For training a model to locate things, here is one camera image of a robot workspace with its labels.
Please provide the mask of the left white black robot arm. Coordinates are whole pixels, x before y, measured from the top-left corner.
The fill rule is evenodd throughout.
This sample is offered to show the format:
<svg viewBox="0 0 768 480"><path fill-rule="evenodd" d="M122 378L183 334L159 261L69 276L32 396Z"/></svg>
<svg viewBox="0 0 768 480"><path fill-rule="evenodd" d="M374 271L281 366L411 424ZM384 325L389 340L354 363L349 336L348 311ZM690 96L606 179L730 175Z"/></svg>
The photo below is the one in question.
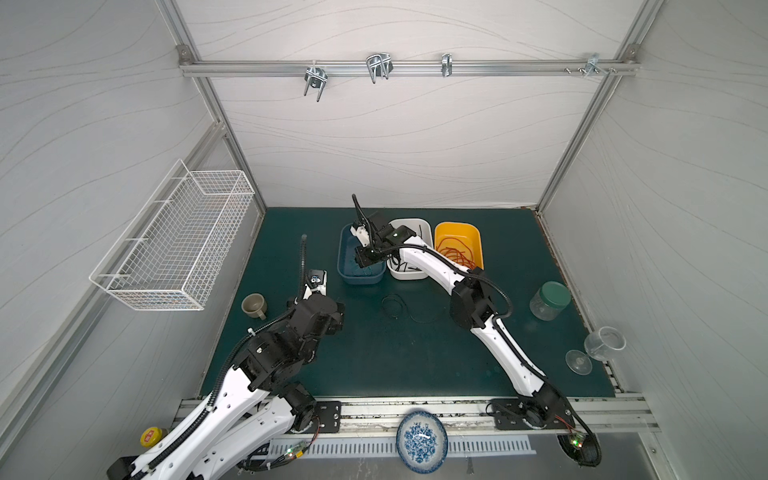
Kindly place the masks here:
<svg viewBox="0 0 768 480"><path fill-rule="evenodd" d="M326 272L302 267L299 280L286 311L238 341L193 411L145 453L117 459L108 478L219 479L274 437L310 425L316 400L293 378L342 329L344 307L326 296Z"/></svg>

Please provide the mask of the blue plastic bin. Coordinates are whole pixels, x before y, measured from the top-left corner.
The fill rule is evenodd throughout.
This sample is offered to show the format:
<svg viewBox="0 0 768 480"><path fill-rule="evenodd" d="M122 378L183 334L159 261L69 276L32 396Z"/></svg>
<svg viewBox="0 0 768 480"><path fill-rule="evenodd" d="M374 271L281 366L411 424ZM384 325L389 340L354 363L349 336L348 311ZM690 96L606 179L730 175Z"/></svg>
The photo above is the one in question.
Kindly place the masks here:
<svg viewBox="0 0 768 480"><path fill-rule="evenodd" d="M379 283L387 270L383 262L360 267L356 262L356 248L360 242L351 232L352 224L345 225L340 233L337 271L342 280L352 286L368 286Z"/></svg>

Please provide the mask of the white plastic bin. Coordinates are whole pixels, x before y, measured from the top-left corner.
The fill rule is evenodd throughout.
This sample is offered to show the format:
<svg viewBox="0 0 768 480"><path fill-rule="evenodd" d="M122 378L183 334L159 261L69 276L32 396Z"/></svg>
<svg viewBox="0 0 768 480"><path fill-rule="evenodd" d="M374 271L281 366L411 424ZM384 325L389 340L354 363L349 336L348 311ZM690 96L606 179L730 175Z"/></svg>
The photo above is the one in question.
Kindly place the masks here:
<svg viewBox="0 0 768 480"><path fill-rule="evenodd" d="M390 224L394 228L405 226L412 230L419 238L421 238L427 246L434 246L432 229L426 220L420 218L394 219L390 221ZM413 267L407 262L403 262L396 258L390 258L387 261L387 268L391 276L398 281L417 281L426 279L428 277L426 273L422 272L418 268Z"/></svg>

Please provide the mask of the beige mug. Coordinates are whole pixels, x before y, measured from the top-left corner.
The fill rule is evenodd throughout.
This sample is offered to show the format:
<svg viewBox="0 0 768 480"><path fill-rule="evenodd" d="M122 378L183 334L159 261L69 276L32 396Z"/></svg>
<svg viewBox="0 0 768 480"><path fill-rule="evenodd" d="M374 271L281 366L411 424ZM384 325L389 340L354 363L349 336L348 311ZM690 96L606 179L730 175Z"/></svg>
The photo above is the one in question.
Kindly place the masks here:
<svg viewBox="0 0 768 480"><path fill-rule="evenodd" d="M242 300L241 309L252 319L265 320L268 307L262 294L252 293Z"/></svg>

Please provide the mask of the yellow plastic bin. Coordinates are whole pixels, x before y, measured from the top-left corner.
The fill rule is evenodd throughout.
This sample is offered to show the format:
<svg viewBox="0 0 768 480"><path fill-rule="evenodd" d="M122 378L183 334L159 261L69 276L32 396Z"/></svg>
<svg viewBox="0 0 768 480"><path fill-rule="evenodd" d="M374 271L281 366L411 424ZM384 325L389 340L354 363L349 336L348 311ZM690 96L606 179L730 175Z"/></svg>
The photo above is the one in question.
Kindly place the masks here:
<svg viewBox="0 0 768 480"><path fill-rule="evenodd" d="M471 224L442 222L435 228L435 249L456 264L474 269L484 267L480 231Z"/></svg>

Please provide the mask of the left metal U-bolt clamp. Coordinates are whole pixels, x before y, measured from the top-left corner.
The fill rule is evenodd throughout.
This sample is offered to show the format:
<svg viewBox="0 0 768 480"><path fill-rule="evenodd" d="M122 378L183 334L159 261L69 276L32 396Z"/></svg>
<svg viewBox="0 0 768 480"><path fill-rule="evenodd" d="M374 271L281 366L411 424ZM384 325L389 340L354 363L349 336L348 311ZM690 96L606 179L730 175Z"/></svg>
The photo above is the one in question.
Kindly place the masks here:
<svg viewBox="0 0 768 480"><path fill-rule="evenodd" d="M303 95L307 96L310 90L315 90L316 101L319 102L328 82L326 71L316 65L310 66L305 71L304 80L305 86Z"/></svg>

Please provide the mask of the metal u-bolt clamp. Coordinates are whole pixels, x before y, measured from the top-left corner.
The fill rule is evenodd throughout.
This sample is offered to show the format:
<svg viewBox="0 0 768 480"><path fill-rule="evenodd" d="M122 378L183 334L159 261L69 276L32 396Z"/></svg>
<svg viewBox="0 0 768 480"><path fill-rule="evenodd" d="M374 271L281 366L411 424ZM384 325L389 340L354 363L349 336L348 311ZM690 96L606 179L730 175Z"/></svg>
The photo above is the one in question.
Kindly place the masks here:
<svg viewBox="0 0 768 480"><path fill-rule="evenodd" d="M388 80L393 70L392 57L387 52L375 53L368 56L365 65L373 84L379 78Z"/></svg>
<svg viewBox="0 0 768 480"><path fill-rule="evenodd" d="M310 90L315 90L316 101L319 102L328 82L326 71L316 65L310 66L305 71L304 80L305 86L303 95L307 96Z"/></svg>

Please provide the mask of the green round lid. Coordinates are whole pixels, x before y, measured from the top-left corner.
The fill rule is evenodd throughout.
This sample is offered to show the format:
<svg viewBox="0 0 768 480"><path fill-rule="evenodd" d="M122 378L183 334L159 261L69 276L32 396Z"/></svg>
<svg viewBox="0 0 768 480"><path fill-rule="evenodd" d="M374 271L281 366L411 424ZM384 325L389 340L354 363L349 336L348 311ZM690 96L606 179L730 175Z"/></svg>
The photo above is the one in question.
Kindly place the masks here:
<svg viewBox="0 0 768 480"><path fill-rule="evenodd" d="M572 301L570 290L557 281L547 281L539 289L539 297L549 308L562 310Z"/></svg>

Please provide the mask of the middle metal U-bolt clamp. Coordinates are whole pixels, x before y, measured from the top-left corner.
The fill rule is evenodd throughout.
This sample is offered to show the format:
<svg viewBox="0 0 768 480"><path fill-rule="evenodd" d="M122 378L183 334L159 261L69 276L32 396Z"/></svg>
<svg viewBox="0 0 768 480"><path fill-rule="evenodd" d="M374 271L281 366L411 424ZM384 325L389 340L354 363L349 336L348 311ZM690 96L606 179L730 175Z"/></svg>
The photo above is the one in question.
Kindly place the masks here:
<svg viewBox="0 0 768 480"><path fill-rule="evenodd" d="M365 65L373 84L379 78L388 80L393 70L392 57L387 52L375 53L368 56Z"/></svg>

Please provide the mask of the sauce bottle yellow cap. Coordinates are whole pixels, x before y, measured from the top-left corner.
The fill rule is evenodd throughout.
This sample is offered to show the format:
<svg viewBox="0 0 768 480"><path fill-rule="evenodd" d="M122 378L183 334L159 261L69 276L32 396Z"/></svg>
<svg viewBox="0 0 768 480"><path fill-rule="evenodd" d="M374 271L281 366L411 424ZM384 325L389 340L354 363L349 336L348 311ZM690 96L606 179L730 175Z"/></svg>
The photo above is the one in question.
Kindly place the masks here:
<svg viewBox="0 0 768 480"><path fill-rule="evenodd" d="M166 428L149 427L141 434L140 445L145 449L153 448L164 440L168 433Z"/></svg>

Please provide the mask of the small metal hook clamp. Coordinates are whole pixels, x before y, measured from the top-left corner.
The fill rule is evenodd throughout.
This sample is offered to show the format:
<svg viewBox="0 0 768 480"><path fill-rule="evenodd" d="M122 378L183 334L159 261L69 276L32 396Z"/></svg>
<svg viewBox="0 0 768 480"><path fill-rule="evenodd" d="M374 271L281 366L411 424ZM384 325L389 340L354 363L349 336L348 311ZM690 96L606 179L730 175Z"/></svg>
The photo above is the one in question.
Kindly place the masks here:
<svg viewBox="0 0 768 480"><path fill-rule="evenodd" d="M448 78L453 71L453 57L450 53L444 53L441 57L441 75Z"/></svg>

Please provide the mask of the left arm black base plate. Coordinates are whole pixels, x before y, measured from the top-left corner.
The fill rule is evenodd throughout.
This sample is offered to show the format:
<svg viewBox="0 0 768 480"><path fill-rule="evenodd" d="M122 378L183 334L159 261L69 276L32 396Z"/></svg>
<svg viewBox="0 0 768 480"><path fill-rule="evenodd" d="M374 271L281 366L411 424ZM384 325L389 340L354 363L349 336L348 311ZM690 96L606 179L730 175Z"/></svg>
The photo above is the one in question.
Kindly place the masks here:
<svg viewBox="0 0 768 480"><path fill-rule="evenodd" d="M341 428L342 403L319 401L299 414L291 429L295 434L338 433Z"/></svg>

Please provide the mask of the metal crossbar rail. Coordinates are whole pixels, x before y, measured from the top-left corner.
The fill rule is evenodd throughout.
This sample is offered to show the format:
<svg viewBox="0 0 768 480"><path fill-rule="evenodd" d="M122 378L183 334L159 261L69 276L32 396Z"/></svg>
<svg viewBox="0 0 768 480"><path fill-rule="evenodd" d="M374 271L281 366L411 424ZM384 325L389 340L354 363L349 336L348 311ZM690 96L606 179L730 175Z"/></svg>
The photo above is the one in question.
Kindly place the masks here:
<svg viewBox="0 0 768 480"><path fill-rule="evenodd" d="M576 60L460 60L453 57L450 77L523 77L523 76L570 76L565 68L576 69L587 59ZM436 77L441 75L441 58L431 60L392 60L391 78ZM600 64L613 67L618 76L636 74L641 64L633 61L600 59ZM308 67L323 68L329 78L367 77L364 60L315 60L315 61L198 61L182 65L185 77L207 78L302 78Z"/></svg>

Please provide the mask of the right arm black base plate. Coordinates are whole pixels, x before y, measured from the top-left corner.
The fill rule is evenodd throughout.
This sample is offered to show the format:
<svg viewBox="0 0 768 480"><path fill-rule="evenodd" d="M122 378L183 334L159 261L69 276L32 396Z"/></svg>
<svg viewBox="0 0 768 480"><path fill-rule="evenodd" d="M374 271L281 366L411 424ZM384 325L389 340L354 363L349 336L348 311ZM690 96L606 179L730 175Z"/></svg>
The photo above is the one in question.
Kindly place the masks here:
<svg viewBox="0 0 768 480"><path fill-rule="evenodd" d="M528 398L493 398L485 406L497 430L562 430L575 427L571 410L562 402L541 406Z"/></svg>

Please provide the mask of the right metal bolt bracket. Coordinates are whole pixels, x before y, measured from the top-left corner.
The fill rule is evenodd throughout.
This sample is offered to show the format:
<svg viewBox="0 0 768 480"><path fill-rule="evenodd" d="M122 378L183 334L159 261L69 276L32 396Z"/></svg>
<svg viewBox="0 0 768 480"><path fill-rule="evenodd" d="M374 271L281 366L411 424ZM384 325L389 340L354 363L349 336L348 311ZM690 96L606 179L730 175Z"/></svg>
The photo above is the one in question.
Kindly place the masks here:
<svg viewBox="0 0 768 480"><path fill-rule="evenodd" d="M570 76L581 76L582 78L601 76L609 77L617 75L618 71L613 67L605 68L600 64L600 57L597 53L591 55L583 66L576 69L565 68L564 72Z"/></svg>

